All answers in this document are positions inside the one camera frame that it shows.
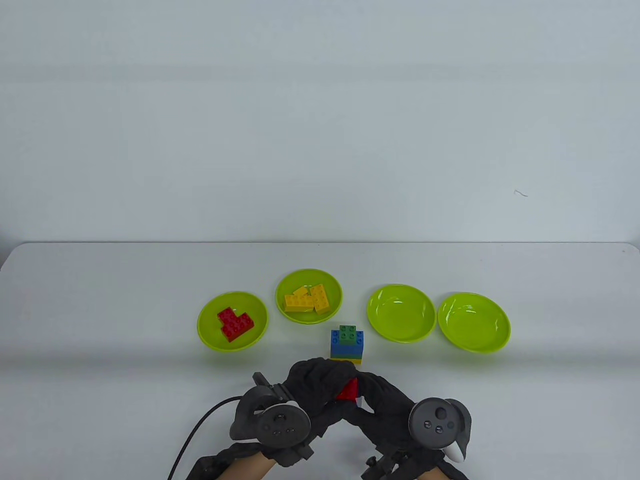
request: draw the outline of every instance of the plastic bowl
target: plastic bowl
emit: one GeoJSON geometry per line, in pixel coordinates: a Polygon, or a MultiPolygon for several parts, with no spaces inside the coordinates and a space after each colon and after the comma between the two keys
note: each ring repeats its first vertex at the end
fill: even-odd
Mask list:
{"type": "Polygon", "coordinates": [[[229,292],[215,297],[200,312],[198,316],[198,335],[207,347],[222,351],[233,352],[247,349],[260,341],[269,325],[269,312],[262,300],[247,292],[229,292]],[[218,314],[225,308],[231,307],[237,316],[247,313],[253,320],[254,327],[229,342],[222,333],[222,322],[218,314]]]}
{"type": "Polygon", "coordinates": [[[289,273],[282,279],[278,288],[276,288],[276,305],[282,315],[293,322],[303,323],[311,325],[314,323],[322,323],[333,317],[340,306],[342,305],[342,287],[334,277],[322,270],[316,270],[314,268],[307,268],[304,270],[296,270],[289,273]],[[310,289],[318,284],[324,285],[324,291],[326,297],[329,300],[331,310],[318,315],[313,312],[285,312],[284,311],[284,296],[291,295],[295,290],[300,287],[306,287],[310,289]]]}
{"type": "Polygon", "coordinates": [[[456,293],[438,309],[442,333],[456,347],[493,353],[511,337],[511,323],[496,302],[476,293],[456,293]]]}
{"type": "Polygon", "coordinates": [[[436,326],[433,303],[409,285],[387,285],[375,292],[367,305],[367,317],[380,335],[398,343],[424,340],[436,326]]]}

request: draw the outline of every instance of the white wall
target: white wall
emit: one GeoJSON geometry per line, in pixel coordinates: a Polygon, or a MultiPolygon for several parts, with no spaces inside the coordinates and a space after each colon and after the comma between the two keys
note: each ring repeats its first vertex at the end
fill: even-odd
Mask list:
{"type": "Polygon", "coordinates": [[[0,258],[637,244],[639,59],[634,0],[0,0],[0,258]]]}

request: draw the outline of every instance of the lego brick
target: lego brick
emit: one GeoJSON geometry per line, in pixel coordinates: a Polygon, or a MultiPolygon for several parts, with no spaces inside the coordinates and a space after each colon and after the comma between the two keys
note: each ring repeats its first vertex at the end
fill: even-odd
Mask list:
{"type": "Polygon", "coordinates": [[[231,307],[225,308],[224,310],[222,310],[218,314],[218,318],[222,322],[222,325],[227,325],[229,323],[233,323],[237,319],[236,313],[234,312],[234,310],[231,307]]]}
{"type": "Polygon", "coordinates": [[[334,358],[346,358],[347,360],[349,360],[350,358],[362,358],[362,355],[358,354],[358,353],[336,353],[336,352],[332,352],[331,356],[334,358]]]}
{"type": "Polygon", "coordinates": [[[314,299],[314,308],[318,314],[324,314],[331,310],[323,284],[311,287],[311,297],[314,299]]]}
{"type": "Polygon", "coordinates": [[[356,344],[356,326],[340,325],[340,345],[356,344]]]}
{"type": "Polygon", "coordinates": [[[309,295],[296,297],[295,295],[284,296],[285,312],[311,312],[314,309],[314,301],[309,295]]]}
{"type": "Polygon", "coordinates": [[[337,360],[338,362],[351,362],[354,365],[362,365],[362,359],[358,358],[331,358],[331,360],[337,360]]]}
{"type": "Polygon", "coordinates": [[[348,356],[350,358],[362,358],[364,352],[364,332],[362,330],[356,331],[356,344],[355,345],[341,345],[340,344],[340,331],[331,331],[331,356],[340,355],[348,356]]]}
{"type": "Polygon", "coordinates": [[[356,403],[356,398],[360,396],[360,390],[358,388],[358,379],[352,378],[349,383],[342,389],[342,392],[335,398],[336,400],[348,400],[356,403]]]}
{"type": "Polygon", "coordinates": [[[242,320],[247,330],[251,330],[255,326],[255,324],[253,323],[253,319],[246,312],[240,315],[238,318],[242,320]]]}
{"type": "Polygon", "coordinates": [[[307,295],[309,293],[309,290],[307,290],[306,287],[300,287],[298,290],[296,290],[295,292],[293,292],[293,294],[296,297],[302,297],[304,295],[307,295]]]}
{"type": "Polygon", "coordinates": [[[221,330],[227,340],[229,342],[233,342],[236,338],[238,338],[243,333],[248,332],[253,327],[253,320],[247,313],[244,313],[237,317],[235,321],[231,321],[225,324],[221,330]]]}

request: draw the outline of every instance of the bowl with yellow bricks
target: bowl with yellow bricks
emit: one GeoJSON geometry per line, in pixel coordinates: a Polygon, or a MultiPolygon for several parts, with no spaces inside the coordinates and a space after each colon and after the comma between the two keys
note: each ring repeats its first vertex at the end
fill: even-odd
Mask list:
{"type": "Polygon", "coordinates": [[[276,305],[280,313],[293,322],[322,323],[340,310],[342,287],[325,271],[296,270],[278,284],[276,305]]]}

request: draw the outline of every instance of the bowl rim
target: bowl rim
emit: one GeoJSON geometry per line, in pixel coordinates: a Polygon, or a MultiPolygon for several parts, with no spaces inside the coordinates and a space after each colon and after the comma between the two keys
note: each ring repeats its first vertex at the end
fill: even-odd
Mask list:
{"type": "Polygon", "coordinates": [[[436,325],[438,323],[438,316],[437,316],[437,311],[436,311],[436,307],[433,304],[433,301],[431,300],[431,298],[422,290],[420,290],[417,287],[414,287],[412,285],[407,285],[407,284],[387,284],[387,285],[383,285],[382,287],[380,287],[379,289],[377,289],[376,291],[374,291],[371,296],[369,297],[369,301],[367,302],[367,319],[369,320],[369,324],[373,327],[373,329],[378,332],[378,335],[380,335],[381,337],[383,337],[384,339],[387,339],[391,342],[396,342],[396,343],[418,343],[418,342],[422,342],[425,338],[427,338],[429,335],[431,335],[433,333],[433,330],[435,330],[436,325]],[[421,295],[423,295],[423,297],[425,297],[427,299],[427,302],[429,303],[429,305],[431,305],[431,313],[433,315],[433,322],[431,323],[431,326],[429,327],[429,330],[422,334],[420,337],[416,338],[416,339],[412,339],[412,340],[399,340],[399,339],[393,339],[388,337],[387,335],[382,334],[382,332],[380,332],[377,327],[374,325],[374,323],[371,321],[371,317],[372,314],[369,312],[369,308],[371,306],[371,302],[373,301],[374,297],[378,295],[378,293],[380,293],[380,291],[389,288],[389,287],[403,287],[403,288],[409,288],[409,289],[413,289],[415,291],[417,291],[418,293],[420,293],[421,295]]]}
{"type": "Polygon", "coordinates": [[[254,346],[256,343],[258,343],[260,340],[262,340],[263,336],[265,333],[267,333],[267,329],[269,328],[269,309],[267,308],[267,306],[265,305],[265,303],[262,301],[262,299],[260,297],[258,297],[256,294],[251,293],[251,292],[246,292],[246,291],[242,291],[242,290],[234,290],[234,291],[230,291],[230,292],[225,292],[225,293],[221,293],[220,295],[215,296],[214,298],[212,298],[211,300],[209,300],[204,307],[202,307],[202,310],[200,311],[200,313],[198,314],[198,322],[197,322],[197,329],[198,329],[198,336],[200,337],[200,341],[202,341],[202,343],[204,343],[207,347],[211,348],[212,350],[215,351],[219,351],[222,353],[233,353],[233,352],[237,352],[237,351],[242,351],[242,350],[246,350],[248,348],[251,348],[252,346],[254,346]],[[260,335],[258,335],[258,337],[251,343],[249,343],[249,345],[245,345],[243,347],[238,347],[238,348],[234,348],[234,349],[229,349],[229,348],[219,348],[216,347],[214,345],[212,345],[211,343],[209,343],[207,340],[205,340],[202,337],[202,332],[200,331],[200,321],[202,319],[202,312],[204,312],[205,308],[207,308],[209,306],[210,303],[216,301],[218,298],[223,297],[225,295],[230,295],[230,294],[234,294],[234,293],[241,293],[241,294],[245,294],[245,295],[249,295],[254,297],[256,300],[258,300],[258,302],[260,303],[260,305],[262,305],[262,308],[264,308],[264,328],[262,329],[262,331],[260,332],[260,335]]]}
{"type": "Polygon", "coordinates": [[[505,311],[502,309],[502,307],[500,305],[498,305],[496,302],[491,300],[489,297],[487,297],[485,295],[482,295],[482,294],[479,294],[479,293],[475,293],[475,292],[456,292],[454,294],[449,295],[448,297],[446,297],[442,301],[442,303],[438,307],[437,316],[438,316],[438,326],[440,327],[440,331],[442,332],[442,334],[446,337],[446,339],[449,342],[451,342],[454,346],[456,346],[457,348],[460,348],[461,350],[465,350],[465,351],[468,351],[468,352],[471,352],[471,353],[480,353],[482,355],[490,355],[492,353],[495,353],[495,352],[500,351],[503,348],[505,348],[507,346],[507,344],[509,343],[509,341],[511,340],[511,320],[509,320],[509,316],[505,313],[505,311]],[[444,324],[444,313],[442,312],[442,307],[444,307],[445,303],[447,303],[451,298],[453,298],[455,296],[458,296],[458,295],[471,295],[471,296],[475,296],[475,297],[481,298],[483,300],[487,300],[490,303],[492,303],[495,308],[497,308],[499,310],[499,312],[506,319],[507,327],[508,327],[507,337],[505,338],[503,343],[499,344],[497,347],[494,347],[494,348],[478,350],[478,349],[474,349],[474,348],[467,348],[467,347],[460,346],[458,343],[454,342],[451,339],[451,337],[447,334],[447,329],[442,326],[444,324]]]}
{"type": "Polygon", "coordinates": [[[340,282],[338,282],[338,279],[335,278],[333,275],[331,275],[326,270],[322,270],[322,269],[319,269],[319,268],[299,268],[297,270],[289,272],[288,274],[286,274],[285,276],[283,276],[280,279],[280,281],[276,285],[275,291],[273,293],[273,299],[276,302],[276,307],[278,307],[278,310],[280,311],[282,316],[284,316],[286,319],[291,320],[292,322],[295,322],[295,323],[299,323],[300,325],[317,325],[319,323],[326,322],[327,320],[332,318],[336,313],[338,313],[338,310],[340,310],[340,308],[342,306],[342,300],[344,299],[344,292],[342,291],[342,285],[340,284],[340,282]],[[328,317],[320,318],[317,321],[303,322],[303,321],[300,321],[300,320],[297,320],[297,319],[293,318],[292,316],[287,314],[287,312],[284,311],[284,308],[282,308],[282,306],[281,306],[281,304],[280,304],[280,302],[278,300],[278,289],[280,288],[280,285],[282,284],[282,282],[284,282],[284,280],[287,277],[289,277],[289,276],[291,276],[291,275],[293,275],[295,273],[301,272],[301,271],[318,271],[318,272],[322,272],[322,273],[330,276],[335,281],[335,283],[338,285],[338,290],[340,292],[340,300],[338,301],[338,306],[334,308],[333,312],[331,312],[328,317]]]}

